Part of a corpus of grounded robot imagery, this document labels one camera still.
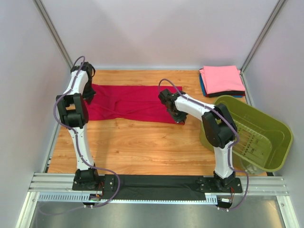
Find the crimson red t shirt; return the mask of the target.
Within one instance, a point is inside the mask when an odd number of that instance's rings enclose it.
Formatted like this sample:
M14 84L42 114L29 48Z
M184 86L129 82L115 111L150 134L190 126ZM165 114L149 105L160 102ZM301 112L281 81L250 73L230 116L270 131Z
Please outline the crimson red t shirt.
M96 94L85 103L89 121L123 118L135 121L175 124L158 98L160 91L176 90L173 86L92 85Z

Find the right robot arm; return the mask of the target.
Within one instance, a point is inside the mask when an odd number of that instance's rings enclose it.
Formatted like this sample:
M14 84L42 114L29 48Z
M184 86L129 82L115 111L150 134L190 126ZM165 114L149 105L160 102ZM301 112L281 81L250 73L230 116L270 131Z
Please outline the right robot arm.
M213 178L207 181L200 179L202 189L217 192L232 190L236 171L232 166L231 150L237 137L237 127L227 107L224 104L200 102L179 90L172 93L164 89L158 98L176 123L184 123L187 115L202 122L205 137L213 146L216 161Z

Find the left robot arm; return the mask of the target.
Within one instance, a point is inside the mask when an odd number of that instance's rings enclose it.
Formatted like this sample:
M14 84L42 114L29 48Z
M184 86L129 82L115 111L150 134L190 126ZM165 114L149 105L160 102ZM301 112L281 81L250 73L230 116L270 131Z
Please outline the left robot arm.
M89 63L74 65L70 70L71 79L62 95L56 96L53 115L60 125L68 129L76 153L76 172L73 180L73 190L96 190L99 185L97 169L91 155L87 124L89 114L86 102L91 102L95 95L92 79L95 68Z

